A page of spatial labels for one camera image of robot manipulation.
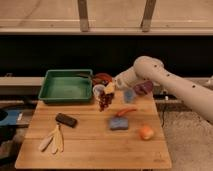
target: green tray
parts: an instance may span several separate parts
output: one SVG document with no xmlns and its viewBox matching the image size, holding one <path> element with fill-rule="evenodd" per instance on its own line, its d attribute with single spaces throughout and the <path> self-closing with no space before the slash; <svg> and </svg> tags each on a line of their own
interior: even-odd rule
<svg viewBox="0 0 213 171">
<path fill-rule="evenodd" d="M 89 102 L 92 81 L 78 76 L 79 73 L 93 74 L 90 69 L 48 70 L 39 92 L 39 100 L 45 103 Z"/>
</svg>

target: floor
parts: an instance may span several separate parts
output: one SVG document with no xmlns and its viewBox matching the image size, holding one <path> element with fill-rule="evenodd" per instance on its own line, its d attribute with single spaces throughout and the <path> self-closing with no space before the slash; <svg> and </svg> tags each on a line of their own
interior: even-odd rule
<svg viewBox="0 0 213 171">
<path fill-rule="evenodd" d="M 139 28 L 146 0 L 89 0 L 94 28 Z M 157 1 L 152 27 L 213 27 L 212 0 Z M 0 0 L 0 27 L 79 27 L 77 0 Z"/>
<path fill-rule="evenodd" d="M 172 169 L 163 171 L 212 170 L 213 126 L 183 104 L 164 101 L 156 103 L 172 160 Z M 25 119 L 20 124 L 28 123 L 33 111 L 24 110 L 23 113 Z M 6 142 L 1 147 L 5 149 L 3 155 L 11 154 L 11 151 L 13 154 L 18 153 L 26 130 L 27 128 L 17 129 L 13 141 Z M 16 170 L 14 163 L 0 167 L 0 171 L 4 170 Z"/>
</svg>

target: red object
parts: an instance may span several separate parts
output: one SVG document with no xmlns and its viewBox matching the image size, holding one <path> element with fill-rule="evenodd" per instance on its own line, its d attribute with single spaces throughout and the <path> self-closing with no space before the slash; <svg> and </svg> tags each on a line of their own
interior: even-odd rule
<svg viewBox="0 0 213 171">
<path fill-rule="evenodd" d="M 126 113 L 133 112 L 133 111 L 136 111 L 136 110 L 137 110 L 136 108 L 125 108 L 125 109 L 118 111 L 116 113 L 116 116 L 123 116 Z"/>
<path fill-rule="evenodd" d="M 107 73 L 98 73 L 95 74 L 95 78 L 99 78 L 108 82 L 112 82 L 112 76 Z"/>
</svg>

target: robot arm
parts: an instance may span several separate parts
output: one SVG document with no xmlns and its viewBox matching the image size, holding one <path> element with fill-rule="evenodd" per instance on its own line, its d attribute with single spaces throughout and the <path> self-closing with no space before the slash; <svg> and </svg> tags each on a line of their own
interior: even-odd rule
<svg viewBox="0 0 213 171">
<path fill-rule="evenodd" d="M 148 56 L 137 58 L 133 67 L 115 77 L 115 84 L 118 89 L 124 90 L 146 79 L 165 87 L 186 106 L 213 124 L 213 91 L 168 72 L 158 59 Z"/>
</svg>

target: small toy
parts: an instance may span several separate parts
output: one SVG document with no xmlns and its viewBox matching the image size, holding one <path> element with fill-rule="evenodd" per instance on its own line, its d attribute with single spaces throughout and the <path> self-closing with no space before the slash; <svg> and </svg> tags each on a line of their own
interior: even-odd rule
<svg viewBox="0 0 213 171">
<path fill-rule="evenodd" d="M 124 102 L 131 103 L 133 99 L 136 97 L 135 91 L 133 89 L 127 89 L 123 91 Z"/>
<path fill-rule="evenodd" d="M 154 130 L 148 124 L 143 125 L 139 130 L 139 135 L 142 140 L 149 140 L 154 136 Z"/>
<path fill-rule="evenodd" d="M 97 101 L 100 101 L 100 93 L 104 91 L 105 86 L 103 84 L 96 84 L 93 87 L 93 95 Z"/>
<path fill-rule="evenodd" d="M 48 145 L 52 143 L 52 154 L 56 154 L 57 151 L 63 152 L 64 144 L 63 144 L 63 136 L 60 131 L 59 124 L 56 125 L 55 129 L 51 131 L 40 143 L 38 149 L 39 151 L 45 151 Z"/>
<path fill-rule="evenodd" d="M 115 93 L 115 84 L 113 82 L 110 82 L 105 88 L 104 88 L 105 94 L 111 94 Z"/>
<path fill-rule="evenodd" d="M 126 130 L 129 128 L 128 119 L 115 116 L 109 120 L 109 127 L 111 130 Z"/>
<path fill-rule="evenodd" d="M 137 95 L 144 95 L 150 93 L 153 90 L 153 87 L 154 85 L 152 81 L 148 80 L 146 82 L 135 85 L 133 89 Z"/>
<path fill-rule="evenodd" d="M 55 120 L 57 122 L 60 122 L 62 124 L 70 126 L 72 128 L 74 128 L 76 126 L 76 124 L 78 123 L 78 121 L 75 118 L 72 118 L 72 117 L 62 114 L 62 113 L 58 113 Z"/>
<path fill-rule="evenodd" d="M 123 116 L 123 115 L 126 114 L 126 113 L 133 112 L 133 111 L 136 111 L 136 110 L 137 110 L 137 109 L 134 108 L 134 107 L 124 108 L 124 109 L 119 110 L 119 111 L 116 113 L 116 116 Z"/>
</svg>

